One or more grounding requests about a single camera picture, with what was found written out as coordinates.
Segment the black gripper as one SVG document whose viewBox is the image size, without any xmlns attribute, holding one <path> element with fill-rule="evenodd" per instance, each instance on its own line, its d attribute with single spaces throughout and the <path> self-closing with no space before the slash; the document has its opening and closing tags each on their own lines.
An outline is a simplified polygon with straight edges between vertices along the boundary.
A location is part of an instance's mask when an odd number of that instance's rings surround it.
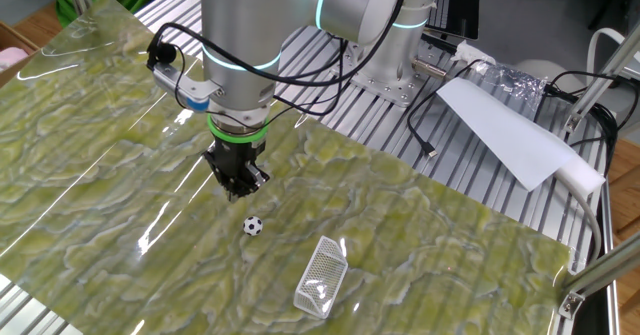
<svg viewBox="0 0 640 335">
<path fill-rule="evenodd" d="M 257 192 L 270 180 L 270 176 L 254 164 L 264 150 L 264 142 L 216 142 L 213 146 L 212 154 L 209 151 L 202 153 L 219 185 L 225 190 L 227 200 L 230 203 L 235 203 L 238 197 L 246 197 Z M 240 164 L 245 165 L 241 167 L 237 176 L 238 187 L 236 195 L 233 192 L 231 178 L 223 174 L 217 166 L 239 166 Z"/>
</svg>

